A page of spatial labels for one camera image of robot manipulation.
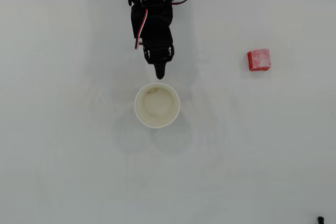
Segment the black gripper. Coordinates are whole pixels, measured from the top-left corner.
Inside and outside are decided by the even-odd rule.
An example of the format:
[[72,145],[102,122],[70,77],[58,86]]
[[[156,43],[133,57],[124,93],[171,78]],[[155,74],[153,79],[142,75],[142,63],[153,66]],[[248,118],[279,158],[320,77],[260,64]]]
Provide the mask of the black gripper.
[[155,67],[156,77],[165,76],[166,63],[174,56],[174,46],[169,26],[146,28],[142,34],[142,46],[148,64]]

